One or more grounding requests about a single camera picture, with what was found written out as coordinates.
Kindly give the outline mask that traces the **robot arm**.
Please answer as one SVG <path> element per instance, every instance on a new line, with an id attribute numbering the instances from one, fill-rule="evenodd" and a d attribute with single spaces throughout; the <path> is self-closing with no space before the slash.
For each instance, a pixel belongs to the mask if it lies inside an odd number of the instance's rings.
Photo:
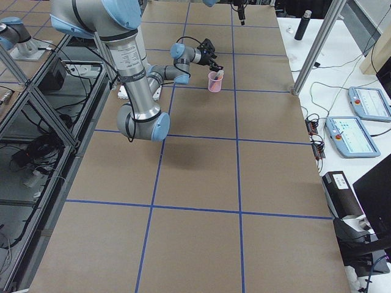
<path id="1" fill-rule="evenodd" d="M 169 132 L 169 114 L 161 110 L 153 94 L 165 81 L 188 84 L 190 64 L 223 69 L 215 61 L 215 48 L 204 39 L 193 48 L 176 42 L 170 49 L 172 65 L 148 67 L 143 40 L 137 39 L 141 25 L 138 1 L 52 1 L 51 24 L 78 38 L 98 37 L 110 53 L 114 70 L 128 95 L 117 115 L 117 127 L 128 139 L 163 141 Z"/>
<path id="2" fill-rule="evenodd" d="M 245 0 L 202 0 L 202 3 L 208 7 L 212 7 L 217 3 L 230 4 L 235 7 L 245 7 L 247 5 L 247 1 Z"/>

